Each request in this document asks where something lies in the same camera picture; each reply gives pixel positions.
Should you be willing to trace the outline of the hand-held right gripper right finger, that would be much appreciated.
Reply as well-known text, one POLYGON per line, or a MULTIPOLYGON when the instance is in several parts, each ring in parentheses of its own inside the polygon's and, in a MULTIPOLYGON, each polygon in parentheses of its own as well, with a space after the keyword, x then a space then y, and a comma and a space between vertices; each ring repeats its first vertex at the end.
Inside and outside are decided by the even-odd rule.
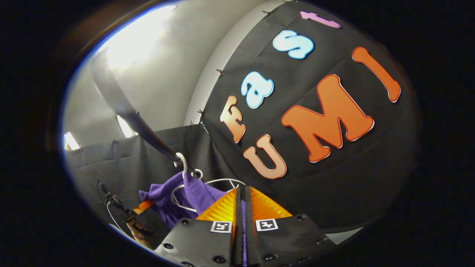
POLYGON ((244 194, 248 267, 305 267, 336 249, 306 214, 290 214, 251 186, 244 194))

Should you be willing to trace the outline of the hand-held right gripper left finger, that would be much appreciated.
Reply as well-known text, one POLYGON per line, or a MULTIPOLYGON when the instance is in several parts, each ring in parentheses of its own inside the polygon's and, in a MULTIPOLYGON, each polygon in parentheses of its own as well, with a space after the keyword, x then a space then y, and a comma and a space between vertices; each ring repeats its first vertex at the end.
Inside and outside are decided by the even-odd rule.
POLYGON ((181 219, 155 252, 177 266, 242 267, 241 189, 235 188, 196 219, 181 219))

